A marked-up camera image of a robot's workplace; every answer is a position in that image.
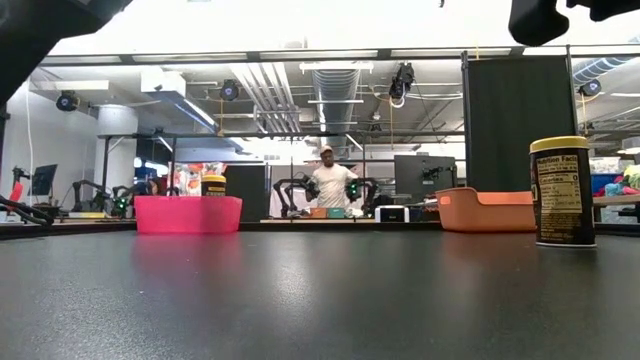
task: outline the man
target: man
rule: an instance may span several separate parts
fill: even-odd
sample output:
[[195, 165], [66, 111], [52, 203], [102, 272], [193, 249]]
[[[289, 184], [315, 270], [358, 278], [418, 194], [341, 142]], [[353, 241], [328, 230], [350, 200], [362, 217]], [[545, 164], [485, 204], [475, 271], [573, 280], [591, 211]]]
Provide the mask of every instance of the man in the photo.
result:
[[[318, 185], [318, 207], [343, 208], [349, 205], [349, 199], [345, 194], [345, 186], [358, 175], [352, 173], [344, 166], [334, 163], [333, 149], [325, 145], [320, 149], [322, 166], [311, 175], [311, 180]], [[311, 195], [307, 193], [307, 201], [311, 201]]]

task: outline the cap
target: cap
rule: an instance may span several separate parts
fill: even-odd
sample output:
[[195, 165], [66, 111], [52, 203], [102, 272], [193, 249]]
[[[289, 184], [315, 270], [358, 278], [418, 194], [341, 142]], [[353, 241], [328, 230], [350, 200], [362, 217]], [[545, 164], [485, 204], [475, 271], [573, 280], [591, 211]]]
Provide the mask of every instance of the cap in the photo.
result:
[[329, 145], [325, 145], [323, 147], [320, 148], [320, 154], [324, 154], [327, 151], [331, 151], [333, 152], [333, 149], [331, 148], [331, 146]]

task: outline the white shirt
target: white shirt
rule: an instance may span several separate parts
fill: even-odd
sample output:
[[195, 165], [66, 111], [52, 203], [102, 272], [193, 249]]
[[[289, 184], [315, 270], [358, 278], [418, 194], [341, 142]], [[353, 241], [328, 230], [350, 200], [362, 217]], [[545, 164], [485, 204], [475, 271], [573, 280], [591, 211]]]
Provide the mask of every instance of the white shirt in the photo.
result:
[[311, 178], [320, 190], [319, 207], [346, 209], [349, 206], [345, 186], [349, 180], [357, 179], [358, 175], [344, 166], [333, 164], [332, 167], [321, 166], [313, 172]]

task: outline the pillar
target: pillar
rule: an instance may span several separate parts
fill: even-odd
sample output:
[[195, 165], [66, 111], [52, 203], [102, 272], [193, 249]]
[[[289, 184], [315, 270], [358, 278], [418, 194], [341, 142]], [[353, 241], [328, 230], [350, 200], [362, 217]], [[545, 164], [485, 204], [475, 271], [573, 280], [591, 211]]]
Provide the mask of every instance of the pillar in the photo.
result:
[[[130, 107], [122, 105], [104, 105], [100, 107], [98, 115], [98, 134], [133, 134], [138, 132], [138, 114]], [[102, 168], [104, 161], [104, 139], [98, 139], [96, 144], [96, 167], [94, 182], [102, 184]], [[135, 139], [112, 138], [109, 142], [107, 167], [107, 189], [114, 186], [131, 186], [135, 176], [133, 160], [136, 157]]]

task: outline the can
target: can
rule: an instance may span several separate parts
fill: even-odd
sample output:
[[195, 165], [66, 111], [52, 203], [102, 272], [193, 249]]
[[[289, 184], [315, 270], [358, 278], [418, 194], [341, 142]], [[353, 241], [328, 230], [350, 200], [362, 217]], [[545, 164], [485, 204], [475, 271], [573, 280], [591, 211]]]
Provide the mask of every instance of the can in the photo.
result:
[[200, 182], [202, 196], [226, 196], [227, 178], [220, 175], [205, 175]]
[[531, 192], [538, 245], [595, 247], [589, 144], [581, 136], [534, 141]]

